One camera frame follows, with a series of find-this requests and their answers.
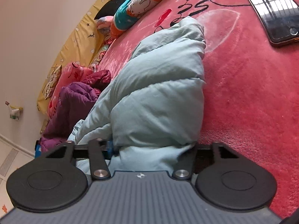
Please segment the black smartphone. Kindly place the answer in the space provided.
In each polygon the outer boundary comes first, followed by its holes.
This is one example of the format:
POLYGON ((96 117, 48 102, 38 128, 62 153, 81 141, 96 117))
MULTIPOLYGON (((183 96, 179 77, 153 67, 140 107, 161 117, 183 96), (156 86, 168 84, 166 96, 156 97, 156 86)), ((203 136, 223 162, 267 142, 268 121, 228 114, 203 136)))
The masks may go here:
POLYGON ((283 46, 298 42, 298 5, 294 0, 249 0, 269 42, 283 46))

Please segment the yellow headboard cover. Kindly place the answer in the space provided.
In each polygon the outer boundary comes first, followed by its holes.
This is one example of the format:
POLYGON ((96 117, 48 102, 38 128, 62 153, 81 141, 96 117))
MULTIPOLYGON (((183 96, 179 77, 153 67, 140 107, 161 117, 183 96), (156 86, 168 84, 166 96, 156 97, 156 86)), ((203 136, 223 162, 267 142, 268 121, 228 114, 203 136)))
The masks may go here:
MULTIPOLYGON (((108 1, 109 0, 97 0, 83 16, 81 21, 71 32, 65 44, 62 46, 48 73, 47 79, 54 69, 60 65, 64 67, 70 62, 76 61, 80 61, 80 65, 84 67, 88 67, 91 64, 92 59, 104 41, 103 35, 100 35, 97 32, 94 17, 108 1)), ((37 109, 42 114, 48 116, 47 110, 50 99, 44 99, 44 88, 47 79, 41 88, 41 92, 37 100, 37 109)))

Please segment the pink floral pillow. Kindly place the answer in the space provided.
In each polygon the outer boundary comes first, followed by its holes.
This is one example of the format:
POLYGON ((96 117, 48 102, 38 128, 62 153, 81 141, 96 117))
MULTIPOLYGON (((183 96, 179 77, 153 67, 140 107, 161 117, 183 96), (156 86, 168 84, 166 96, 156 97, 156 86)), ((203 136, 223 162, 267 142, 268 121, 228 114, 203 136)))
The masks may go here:
POLYGON ((105 16, 96 20, 97 31, 103 35, 110 33, 110 26, 113 22, 113 16, 105 16))

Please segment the purple down jacket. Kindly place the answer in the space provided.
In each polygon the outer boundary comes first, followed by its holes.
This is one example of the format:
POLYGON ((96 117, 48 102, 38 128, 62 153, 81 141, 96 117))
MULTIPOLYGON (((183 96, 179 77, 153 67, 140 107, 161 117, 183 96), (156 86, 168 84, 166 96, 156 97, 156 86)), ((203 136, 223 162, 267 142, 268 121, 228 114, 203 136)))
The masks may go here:
POLYGON ((42 153, 55 148, 68 139, 73 127, 87 117, 110 81, 110 71, 101 70, 62 88, 56 112, 48 122, 39 141, 42 153))

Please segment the light grey-green down jacket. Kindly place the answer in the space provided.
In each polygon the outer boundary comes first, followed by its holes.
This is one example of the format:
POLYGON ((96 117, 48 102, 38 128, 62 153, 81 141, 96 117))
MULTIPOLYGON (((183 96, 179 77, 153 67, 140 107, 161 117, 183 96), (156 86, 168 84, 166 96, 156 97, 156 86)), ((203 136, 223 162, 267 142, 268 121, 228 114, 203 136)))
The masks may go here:
POLYGON ((172 173, 202 127, 205 47, 204 28, 192 17, 143 39, 69 140, 111 140, 111 172, 172 173))

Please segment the black cushion by headboard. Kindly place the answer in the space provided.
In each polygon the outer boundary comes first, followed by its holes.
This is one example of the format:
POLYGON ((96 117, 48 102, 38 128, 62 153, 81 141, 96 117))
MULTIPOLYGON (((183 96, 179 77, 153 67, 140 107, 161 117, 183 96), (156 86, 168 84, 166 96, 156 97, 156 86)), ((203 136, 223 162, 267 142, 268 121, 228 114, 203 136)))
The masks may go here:
POLYGON ((114 16, 116 11, 119 7, 125 2, 126 0, 109 0, 96 14, 94 20, 100 19, 106 16, 114 16))

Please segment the floral patterned small pillow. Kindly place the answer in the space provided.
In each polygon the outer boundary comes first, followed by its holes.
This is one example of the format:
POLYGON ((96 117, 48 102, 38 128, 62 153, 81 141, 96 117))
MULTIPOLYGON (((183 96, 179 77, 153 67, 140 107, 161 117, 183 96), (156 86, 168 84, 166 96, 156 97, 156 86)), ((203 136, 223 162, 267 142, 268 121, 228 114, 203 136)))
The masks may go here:
POLYGON ((44 99, 47 100, 48 98, 52 97, 54 90, 58 84, 60 76, 62 74, 62 65, 56 67, 54 71, 50 74, 47 79, 45 88, 44 88, 44 99))

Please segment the pink plush love-you bedspread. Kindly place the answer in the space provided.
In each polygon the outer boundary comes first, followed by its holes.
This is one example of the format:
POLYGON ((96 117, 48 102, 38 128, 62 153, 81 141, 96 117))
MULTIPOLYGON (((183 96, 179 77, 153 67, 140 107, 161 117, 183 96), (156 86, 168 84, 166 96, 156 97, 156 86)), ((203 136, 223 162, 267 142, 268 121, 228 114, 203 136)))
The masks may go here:
POLYGON ((248 0, 163 0, 109 48, 99 64, 116 76, 146 36, 192 16, 204 26, 200 142, 224 142, 270 171, 271 208, 298 208, 298 44, 270 45, 248 0))

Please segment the orange teal white quilt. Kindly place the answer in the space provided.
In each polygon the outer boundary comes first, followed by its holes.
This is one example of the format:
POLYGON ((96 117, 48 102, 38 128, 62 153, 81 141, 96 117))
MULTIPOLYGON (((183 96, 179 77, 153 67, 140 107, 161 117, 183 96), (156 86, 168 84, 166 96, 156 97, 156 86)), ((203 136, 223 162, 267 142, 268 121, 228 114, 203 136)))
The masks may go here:
POLYGON ((132 27, 146 12, 162 0, 126 0, 117 9, 110 25, 110 35, 118 38, 132 27))

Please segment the pink heart pillow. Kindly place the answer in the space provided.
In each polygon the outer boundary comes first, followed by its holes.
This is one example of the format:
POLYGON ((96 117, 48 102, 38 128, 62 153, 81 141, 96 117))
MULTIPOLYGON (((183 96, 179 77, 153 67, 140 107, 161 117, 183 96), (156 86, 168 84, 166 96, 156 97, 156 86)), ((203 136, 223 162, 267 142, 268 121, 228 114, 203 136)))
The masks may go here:
POLYGON ((56 112, 60 91, 70 83, 80 82, 91 75, 93 70, 80 65, 80 61, 70 62, 62 67, 62 74, 48 105, 47 114, 52 118, 56 112))

